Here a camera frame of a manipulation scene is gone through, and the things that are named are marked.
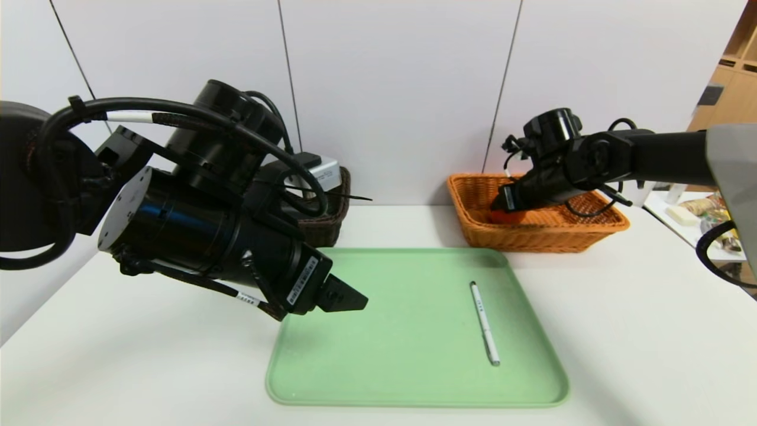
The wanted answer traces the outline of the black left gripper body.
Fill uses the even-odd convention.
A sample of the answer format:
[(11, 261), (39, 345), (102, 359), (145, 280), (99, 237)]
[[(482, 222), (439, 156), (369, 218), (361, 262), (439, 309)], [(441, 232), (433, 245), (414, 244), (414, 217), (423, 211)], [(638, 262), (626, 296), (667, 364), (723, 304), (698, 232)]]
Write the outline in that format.
[(304, 315), (314, 309), (317, 293), (332, 261), (305, 243), (293, 221), (282, 229), (251, 218), (239, 222), (234, 240), (234, 283), (257, 288), (269, 315)]

